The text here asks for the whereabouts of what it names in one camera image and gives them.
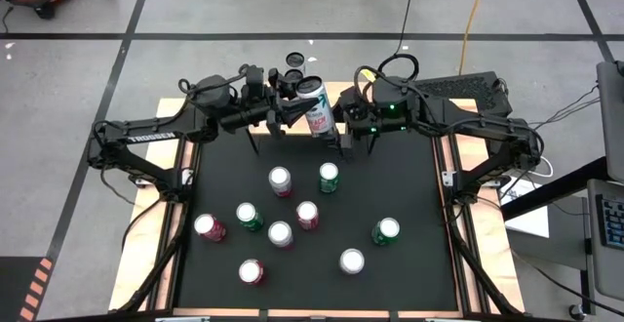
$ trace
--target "green soda can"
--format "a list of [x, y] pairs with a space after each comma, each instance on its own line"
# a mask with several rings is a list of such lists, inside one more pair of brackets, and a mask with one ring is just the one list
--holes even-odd
[[385, 218], [372, 229], [372, 241], [377, 245], [388, 245], [399, 238], [399, 223], [395, 219]]
[[335, 192], [338, 188], [338, 168], [331, 162], [324, 163], [319, 170], [321, 175], [321, 191]]
[[251, 203], [239, 205], [236, 209], [236, 217], [243, 227], [250, 231], [257, 231], [264, 224], [264, 219]]

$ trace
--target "white paper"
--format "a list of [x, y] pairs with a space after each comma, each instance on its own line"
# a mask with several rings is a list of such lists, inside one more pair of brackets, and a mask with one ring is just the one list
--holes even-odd
[[[500, 191], [504, 193], [514, 181], [516, 181], [516, 178], [512, 177], [511, 181], [503, 186]], [[504, 205], [533, 190], [533, 184], [530, 181], [520, 180], [509, 190], [504, 198], [500, 199], [500, 203]], [[505, 222], [505, 226], [509, 229], [548, 238], [550, 236], [548, 229], [548, 208], [543, 206], [520, 217], [508, 220]]]

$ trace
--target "gray concrete floor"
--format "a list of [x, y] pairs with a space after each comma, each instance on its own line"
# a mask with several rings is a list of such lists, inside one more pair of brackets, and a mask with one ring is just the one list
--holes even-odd
[[[587, 0], [605, 34], [624, 34], [624, 0]], [[136, 0], [68, 0], [54, 20], [15, 9], [12, 33], [42, 33], [25, 39], [0, 36], [0, 256], [44, 256], [79, 166], [89, 127], [105, 89], [114, 90], [108, 119], [151, 117], [161, 97], [178, 97], [179, 78], [197, 81], [229, 75], [242, 63], [281, 67], [300, 51], [317, 59], [309, 71], [328, 81], [349, 80], [361, 64], [378, 64], [396, 40], [115, 40], [46, 38], [45, 33], [124, 33]], [[137, 33], [392, 32], [401, 29], [407, 0], [146, 0]], [[412, 0], [408, 33], [462, 33], [473, 0]], [[4, 14], [6, 3], [0, 3]], [[472, 32], [502, 34], [592, 34], [576, 0], [482, 0]], [[494, 70], [506, 79], [514, 116], [547, 118], [595, 85], [603, 60], [593, 41], [476, 41], [468, 43], [465, 73]], [[420, 77], [456, 74], [461, 42], [406, 41], [420, 60]], [[608, 42], [624, 59], [624, 43]], [[113, 64], [125, 57], [117, 84], [108, 84]], [[604, 154], [598, 106], [541, 130], [555, 178]], [[536, 181], [542, 183], [552, 179]], [[133, 188], [120, 173], [110, 181], [126, 194]], [[71, 218], [39, 318], [104, 313], [120, 258], [120, 240], [131, 208], [88, 171]], [[535, 264], [578, 289], [578, 272], [547, 262]], [[526, 310], [567, 318], [577, 298], [562, 292], [530, 267], [516, 262]], [[622, 302], [604, 299], [624, 308]], [[599, 311], [601, 321], [616, 318]]]

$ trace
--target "black floor tape line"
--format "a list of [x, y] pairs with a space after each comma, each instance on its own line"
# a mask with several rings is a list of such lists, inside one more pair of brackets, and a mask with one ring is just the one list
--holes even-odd
[[589, 3], [587, 0], [576, 0], [578, 2], [578, 6], [580, 6], [581, 11], [583, 12], [583, 16], [585, 16], [585, 20], [589, 25], [589, 28], [592, 30], [592, 34], [597, 37], [596, 42], [598, 43], [598, 47], [601, 50], [601, 54], [603, 54], [603, 59], [605, 61], [613, 62], [613, 54], [611, 53], [611, 49], [608, 47], [605, 39], [603, 38], [603, 33], [601, 32], [600, 27], [598, 26], [598, 22], [592, 13], [592, 10], [589, 7]]
[[[108, 82], [106, 83], [106, 88], [104, 89], [104, 93], [99, 102], [99, 107], [97, 108], [96, 118], [94, 119], [94, 122], [104, 119], [106, 117], [108, 107], [110, 107], [113, 94], [115, 93], [115, 89], [117, 88], [119, 76], [121, 75], [122, 69], [124, 68], [124, 63], [126, 61], [128, 50], [130, 49], [132, 34], [137, 29], [138, 18], [140, 17], [140, 13], [143, 9], [144, 4], [145, 0], [136, 0], [135, 8], [130, 18], [126, 34], [124, 35], [124, 39], [119, 48], [117, 58], [115, 59], [115, 63], [113, 64], [113, 67], [111, 69]], [[87, 146], [85, 145], [85, 149], [83, 150], [82, 157], [80, 158], [80, 163], [78, 164], [76, 174], [74, 175], [74, 179], [71, 183], [71, 186], [69, 187], [67, 198], [65, 199], [65, 203], [60, 213], [57, 228], [55, 229], [55, 233], [52, 237], [52, 241], [48, 249], [48, 257], [51, 258], [54, 262], [56, 262], [59, 258], [60, 249], [62, 248], [65, 236], [67, 235], [67, 230], [69, 229], [71, 218], [74, 214], [74, 210], [76, 209], [76, 204], [78, 202], [78, 197], [80, 196], [80, 191], [82, 190], [82, 186], [87, 176], [89, 165], [87, 165], [86, 160]]]
[[[401, 33], [283, 32], [283, 33], [10, 33], [0, 40], [154, 40], [154, 41], [264, 41], [264, 40], [399, 40]], [[405, 33], [405, 40], [462, 41], [463, 33]], [[469, 41], [574, 42], [624, 41], [624, 34], [470, 33]]]

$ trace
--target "can lid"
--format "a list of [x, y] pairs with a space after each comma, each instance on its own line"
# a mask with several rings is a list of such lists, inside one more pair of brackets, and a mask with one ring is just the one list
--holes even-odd
[[321, 166], [321, 177], [326, 180], [333, 180], [338, 177], [338, 168], [331, 162], [324, 163]]
[[291, 227], [284, 221], [276, 221], [269, 227], [269, 238], [281, 242], [291, 235]]
[[284, 78], [290, 81], [298, 81], [299, 79], [303, 78], [303, 72], [301, 72], [300, 70], [296, 68], [293, 68], [289, 70], [288, 72], [286, 72], [286, 74], [284, 75]]
[[364, 255], [358, 249], [347, 249], [340, 256], [342, 265], [348, 270], [360, 270], [364, 267]]
[[311, 201], [304, 201], [299, 204], [296, 212], [302, 220], [312, 220], [317, 215], [316, 205]]
[[381, 234], [389, 238], [399, 235], [399, 230], [401, 229], [397, 220], [391, 218], [381, 220], [381, 225], [379, 227], [381, 229]]
[[213, 215], [201, 215], [195, 220], [195, 231], [200, 234], [208, 233], [215, 226], [215, 218]]
[[236, 209], [236, 217], [240, 221], [251, 221], [255, 217], [255, 207], [251, 203], [242, 203]]
[[243, 282], [252, 283], [260, 276], [260, 265], [256, 260], [246, 260], [238, 269], [238, 275]]
[[312, 93], [321, 88], [323, 80], [317, 76], [308, 76], [299, 81], [296, 84], [295, 89], [302, 94]]
[[302, 53], [294, 52], [286, 55], [286, 64], [290, 67], [299, 67], [303, 65], [304, 62], [305, 57]]
[[289, 172], [284, 167], [276, 167], [269, 174], [269, 179], [277, 184], [285, 182], [288, 178]]

